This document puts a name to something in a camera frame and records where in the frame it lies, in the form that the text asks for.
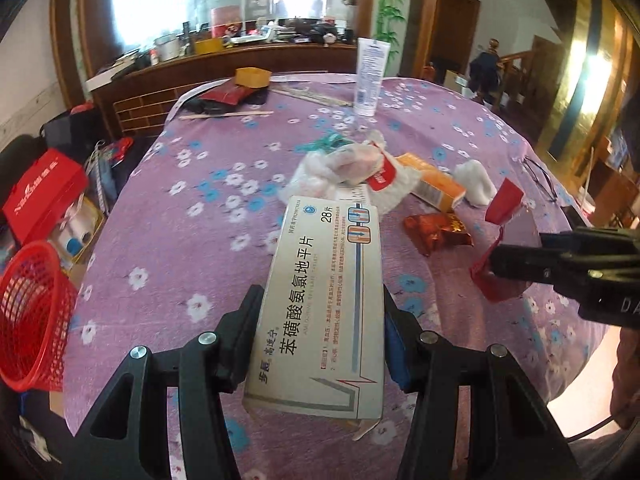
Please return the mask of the red plastic wrapper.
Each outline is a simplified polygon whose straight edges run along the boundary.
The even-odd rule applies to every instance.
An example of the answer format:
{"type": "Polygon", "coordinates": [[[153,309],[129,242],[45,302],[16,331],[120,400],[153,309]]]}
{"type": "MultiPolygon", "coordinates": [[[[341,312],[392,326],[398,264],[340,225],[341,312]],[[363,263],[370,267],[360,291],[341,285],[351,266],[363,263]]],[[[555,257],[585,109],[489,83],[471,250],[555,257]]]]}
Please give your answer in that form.
{"type": "Polygon", "coordinates": [[[511,180],[505,178],[486,210],[485,221],[498,226],[499,234],[484,255],[470,267],[470,278],[492,304],[519,297],[532,284],[522,280],[500,278],[492,272],[489,262],[489,257],[504,239],[506,226],[522,208],[523,196],[524,192],[511,180]]]}

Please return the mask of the white medicine box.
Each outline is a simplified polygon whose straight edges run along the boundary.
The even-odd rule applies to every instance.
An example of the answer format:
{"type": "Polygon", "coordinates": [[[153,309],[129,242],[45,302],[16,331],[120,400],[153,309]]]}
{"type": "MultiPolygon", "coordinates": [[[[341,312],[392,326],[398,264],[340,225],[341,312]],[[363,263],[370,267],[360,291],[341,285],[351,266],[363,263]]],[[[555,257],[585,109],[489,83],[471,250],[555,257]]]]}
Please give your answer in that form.
{"type": "Polygon", "coordinates": [[[247,408],[378,419],[384,396],[380,220],[363,202],[294,196],[244,382],[247,408]]]}

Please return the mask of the dark red snack packet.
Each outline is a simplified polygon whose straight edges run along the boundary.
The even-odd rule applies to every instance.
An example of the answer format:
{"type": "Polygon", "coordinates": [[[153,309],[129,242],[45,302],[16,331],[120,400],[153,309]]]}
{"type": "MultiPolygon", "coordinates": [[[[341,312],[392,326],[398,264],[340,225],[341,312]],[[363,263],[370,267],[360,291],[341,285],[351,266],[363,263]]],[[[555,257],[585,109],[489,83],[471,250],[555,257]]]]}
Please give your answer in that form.
{"type": "Polygon", "coordinates": [[[439,249],[472,246],[472,235],[456,214],[416,214],[402,222],[414,247],[425,257],[439,249]]]}

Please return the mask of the orange cardboard box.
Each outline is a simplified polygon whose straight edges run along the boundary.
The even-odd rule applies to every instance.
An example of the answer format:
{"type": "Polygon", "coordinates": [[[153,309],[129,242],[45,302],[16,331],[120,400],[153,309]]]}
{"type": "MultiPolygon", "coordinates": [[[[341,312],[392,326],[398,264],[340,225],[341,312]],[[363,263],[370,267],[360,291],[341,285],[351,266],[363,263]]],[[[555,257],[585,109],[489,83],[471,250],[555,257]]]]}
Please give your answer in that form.
{"type": "Polygon", "coordinates": [[[427,205],[441,212],[450,212],[465,198],[466,189],[461,184],[415,154],[405,153],[397,156],[396,160],[402,166],[420,172],[421,180],[412,194],[427,205]]]}

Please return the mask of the white plastic bag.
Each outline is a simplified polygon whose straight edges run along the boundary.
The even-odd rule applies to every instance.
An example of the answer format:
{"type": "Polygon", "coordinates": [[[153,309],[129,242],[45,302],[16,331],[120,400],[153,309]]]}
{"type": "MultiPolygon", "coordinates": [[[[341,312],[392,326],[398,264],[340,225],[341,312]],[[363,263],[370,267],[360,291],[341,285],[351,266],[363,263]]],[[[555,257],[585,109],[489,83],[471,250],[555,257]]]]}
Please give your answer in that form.
{"type": "Polygon", "coordinates": [[[375,130],[361,142],[340,139],[336,148],[307,153],[293,177],[278,192],[282,202],[294,196],[362,200],[382,216],[395,209],[421,180],[419,170],[403,165],[387,151],[382,133],[375,130]]]}

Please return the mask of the red mesh trash basket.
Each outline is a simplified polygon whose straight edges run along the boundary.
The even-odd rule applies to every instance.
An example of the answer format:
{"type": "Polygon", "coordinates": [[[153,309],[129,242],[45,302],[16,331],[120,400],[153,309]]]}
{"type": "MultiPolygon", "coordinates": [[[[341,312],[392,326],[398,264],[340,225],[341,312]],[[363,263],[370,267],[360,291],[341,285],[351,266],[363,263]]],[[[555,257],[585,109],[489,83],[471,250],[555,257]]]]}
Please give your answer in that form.
{"type": "Polygon", "coordinates": [[[1,378],[17,392],[63,389],[77,289],[52,245],[21,248],[1,278],[1,378]]]}

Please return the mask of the eyeglasses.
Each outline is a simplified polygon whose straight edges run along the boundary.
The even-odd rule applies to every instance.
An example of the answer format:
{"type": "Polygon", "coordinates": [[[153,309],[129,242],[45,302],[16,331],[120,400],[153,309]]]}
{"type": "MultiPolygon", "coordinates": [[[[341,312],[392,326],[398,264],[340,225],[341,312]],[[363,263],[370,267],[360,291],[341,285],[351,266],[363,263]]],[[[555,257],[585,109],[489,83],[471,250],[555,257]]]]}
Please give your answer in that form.
{"type": "Polygon", "coordinates": [[[556,203],[558,201],[558,193],[555,191],[554,184],[546,170],[542,168],[541,164],[538,164],[536,160],[525,156],[522,160],[522,166],[532,178],[533,182],[540,189],[542,195],[550,202],[556,203]]]}

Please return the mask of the purple floral tablecloth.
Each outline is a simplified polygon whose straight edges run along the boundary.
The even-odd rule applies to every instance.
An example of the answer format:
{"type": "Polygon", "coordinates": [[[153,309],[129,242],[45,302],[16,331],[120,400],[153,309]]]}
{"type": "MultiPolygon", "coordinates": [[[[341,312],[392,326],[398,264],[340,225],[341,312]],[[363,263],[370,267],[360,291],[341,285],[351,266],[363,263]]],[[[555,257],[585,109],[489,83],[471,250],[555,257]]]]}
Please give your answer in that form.
{"type": "MultiPolygon", "coordinates": [[[[285,211],[278,192],[304,151],[324,136],[360,138],[378,130],[393,155],[412,153],[442,171],[475,159],[492,182],[508,178],[541,232],[568,227],[570,196],[553,182],[550,203],[526,174],[533,149],[489,110],[442,87],[390,78],[370,118],[354,114],[355,89],[342,77],[311,85],[333,105],[271,93],[270,116],[180,120],[164,129],[132,172],[89,260],[64,361],[64,414],[77,430],[126,352],[138,344],[177,348],[215,327],[253,284],[268,275],[285,211]]],[[[381,221],[384,283],[401,309],[457,346],[500,342],[544,400],[578,376],[604,336],[583,321],[574,301],[534,285],[491,304],[470,266],[494,241],[483,211],[457,208],[472,246],[418,253],[402,228],[425,205],[405,197],[381,221]]]]}

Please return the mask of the red gift box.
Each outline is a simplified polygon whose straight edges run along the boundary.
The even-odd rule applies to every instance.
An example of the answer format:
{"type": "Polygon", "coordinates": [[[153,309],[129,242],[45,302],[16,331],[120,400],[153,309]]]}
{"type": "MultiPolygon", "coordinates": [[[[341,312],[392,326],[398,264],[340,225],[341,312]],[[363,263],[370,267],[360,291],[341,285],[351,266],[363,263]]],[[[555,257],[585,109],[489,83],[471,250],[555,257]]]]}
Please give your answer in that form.
{"type": "Polygon", "coordinates": [[[17,243],[45,240],[87,186],[84,167],[49,148],[25,171],[2,206],[17,243]]]}

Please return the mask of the wooden chopstick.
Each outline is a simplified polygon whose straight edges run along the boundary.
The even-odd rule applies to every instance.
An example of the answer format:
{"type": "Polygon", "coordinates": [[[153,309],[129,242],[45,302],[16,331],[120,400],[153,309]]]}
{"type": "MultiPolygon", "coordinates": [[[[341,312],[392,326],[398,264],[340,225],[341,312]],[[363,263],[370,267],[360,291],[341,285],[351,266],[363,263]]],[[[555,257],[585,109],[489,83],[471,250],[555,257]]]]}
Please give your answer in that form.
{"type": "Polygon", "coordinates": [[[205,119],[221,119],[231,117],[259,117],[270,116],[273,114],[272,110],[247,110],[246,112],[230,112],[224,114],[185,114],[178,117],[180,120],[205,120],[205,119]]]}

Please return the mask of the wooden sideboard cabinet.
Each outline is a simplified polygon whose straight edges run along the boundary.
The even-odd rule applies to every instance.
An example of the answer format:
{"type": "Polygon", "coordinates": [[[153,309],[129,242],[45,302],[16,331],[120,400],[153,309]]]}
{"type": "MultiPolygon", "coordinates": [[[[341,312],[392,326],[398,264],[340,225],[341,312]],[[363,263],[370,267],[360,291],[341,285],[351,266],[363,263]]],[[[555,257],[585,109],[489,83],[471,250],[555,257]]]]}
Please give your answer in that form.
{"type": "Polygon", "coordinates": [[[266,44],[188,56],[137,70],[92,92],[112,139],[152,136],[160,129],[170,108],[187,91],[204,82],[231,78],[242,67],[258,67],[271,73],[353,73],[354,46],[334,44],[266,44]]]}

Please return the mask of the dark red wallet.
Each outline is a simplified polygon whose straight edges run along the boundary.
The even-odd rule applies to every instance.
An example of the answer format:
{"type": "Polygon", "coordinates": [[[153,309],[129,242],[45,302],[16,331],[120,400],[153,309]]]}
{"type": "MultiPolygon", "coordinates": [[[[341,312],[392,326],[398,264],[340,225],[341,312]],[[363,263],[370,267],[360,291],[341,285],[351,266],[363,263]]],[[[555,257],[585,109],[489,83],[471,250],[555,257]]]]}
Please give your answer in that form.
{"type": "Polygon", "coordinates": [[[232,80],[229,80],[217,87],[213,87],[201,93],[198,97],[203,101],[215,102],[228,106],[237,106],[255,92],[256,89],[254,88],[244,87],[240,84],[236,84],[232,80]]]}

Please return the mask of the yellow small box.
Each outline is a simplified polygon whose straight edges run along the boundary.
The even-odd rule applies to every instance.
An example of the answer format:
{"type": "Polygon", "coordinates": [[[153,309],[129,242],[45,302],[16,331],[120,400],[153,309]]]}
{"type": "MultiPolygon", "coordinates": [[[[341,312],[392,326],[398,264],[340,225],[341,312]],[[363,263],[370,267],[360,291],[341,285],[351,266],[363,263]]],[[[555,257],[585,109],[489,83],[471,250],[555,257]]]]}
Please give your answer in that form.
{"type": "Polygon", "coordinates": [[[250,89],[267,88],[270,85],[271,72],[258,67],[241,67],[235,71],[234,82],[250,89]]]}

